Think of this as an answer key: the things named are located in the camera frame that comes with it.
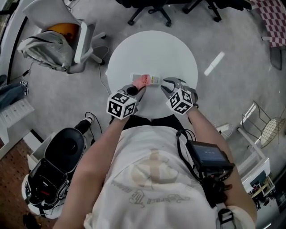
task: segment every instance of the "black box device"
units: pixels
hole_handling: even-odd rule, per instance
[[[217,145],[189,140],[186,147],[200,173],[228,171],[235,166]]]

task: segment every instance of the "black chair base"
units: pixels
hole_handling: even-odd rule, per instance
[[[189,4],[186,4],[182,11],[185,13],[185,14],[188,14],[189,12],[191,12],[200,2],[202,2],[203,0],[197,0],[192,6],[191,8],[189,8]],[[209,4],[208,8],[213,10],[216,17],[214,17],[214,21],[215,22],[220,22],[222,20],[222,18],[220,17],[220,14],[219,12],[217,11],[217,8],[215,7],[214,3],[212,0],[206,0],[207,3]]]
[[[142,8],[138,8],[136,10],[136,12],[132,15],[132,17],[130,18],[130,20],[128,21],[128,24],[129,25],[134,25],[135,21],[134,19],[138,16],[138,14],[144,9],[145,7],[142,7]],[[172,20],[170,19],[170,17],[168,16],[168,14],[166,13],[166,11],[163,9],[163,7],[161,8],[153,8],[153,9],[150,9],[148,10],[148,13],[149,14],[152,14],[152,13],[155,13],[155,12],[158,12],[160,11],[161,14],[167,19],[167,22],[166,22],[166,26],[167,27],[171,27],[172,25]]]

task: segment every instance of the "white cabinet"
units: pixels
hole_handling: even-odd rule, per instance
[[[21,99],[0,112],[0,138],[4,143],[0,159],[32,129],[33,111],[28,101]]]

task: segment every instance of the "shoulder strap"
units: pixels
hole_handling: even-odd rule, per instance
[[[218,219],[216,229],[236,229],[233,221],[233,213],[227,209],[224,203],[217,204]]]

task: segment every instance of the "cable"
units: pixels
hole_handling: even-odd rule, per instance
[[[108,54],[109,48],[108,48],[107,46],[105,46],[105,45],[100,45],[100,46],[95,47],[94,49],[100,48],[100,47],[106,47],[106,48],[107,48],[107,52],[106,52],[106,53],[103,55],[103,57],[102,57],[102,59],[103,59],[103,58]],[[102,80],[101,80],[100,65],[99,65],[99,67],[98,67],[98,72],[99,72],[99,79],[100,79],[101,84],[105,87],[105,89],[106,89],[108,95],[110,95],[110,93],[109,93],[107,87],[105,86],[105,84],[104,84],[104,83],[102,82]]]
[[[101,126],[100,126],[100,124],[99,124],[99,121],[98,121],[97,117],[96,117],[93,113],[91,113],[91,112],[89,112],[89,111],[85,113],[85,117],[86,117],[86,114],[91,114],[91,115],[93,115],[93,116],[96,118],[97,123],[98,123],[99,128],[100,128],[100,132],[101,132],[101,134],[102,134],[102,129],[101,129]]]
[[[25,71],[22,75],[16,77],[15,79],[12,79],[10,82],[12,82],[12,81],[14,81],[14,80],[16,80],[16,79],[18,79],[20,77],[25,77],[29,73],[29,71],[31,70],[33,63],[34,62],[31,63],[30,68],[27,71]]]
[[[191,130],[189,130],[189,129],[184,129],[184,131],[186,131],[186,132],[190,135],[190,137],[191,137],[191,139],[192,139],[192,141],[193,141],[193,137],[192,137],[192,135],[190,134],[190,132],[191,132],[191,133],[193,134],[194,138],[195,138],[195,141],[197,141],[197,138],[196,138],[195,134],[194,134]]]
[[[73,1],[72,1],[73,2]],[[66,5],[66,7],[68,7],[70,9],[70,12],[72,13],[72,8],[70,8],[68,5]]]
[[[50,214],[38,214],[38,215],[36,215],[36,216],[42,216],[42,215],[46,215],[46,216],[51,216],[52,214],[53,214],[53,211],[54,211],[54,209],[56,208],[56,207],[59,207],[59,206],[62,206],[64,204],[64,202],[62,203],[62,204],[59,204],[59,205],[57,205],[57,206],[54,206],[53,208],[52,208],[52,212],[50,213]]]
[[[200,182],[200,184],[202,183],[202,180],[195,174],[195,171],[193,170],[192,166],[189,164],[189,162],[184,158],[182,151],[181,151],[181,146],[180,146],[180,135],[177,135],[177,148],[178,148],[178,153],[179,156],[181,158],[181,160],[185,163],[185,165],[187,166],[187,168],[189,169],[189,171],[191,172],[192,176]]]
[[[226,137],[230,137],[230,135],[232,134],[233,131],[233,125],[229,124],[229,126],[231,126],[231,133],[229,135],[226,135],[224,132],[219,131],[220,134],[224,134]]]
[[[224,132],[221,132],[222,134],[224,134],[226,137],[230,137],[230,135],[232,134],[233,131],[233,125],[229,124],[229,126],[231,126],[231,133],[229,135],[226,135]]]

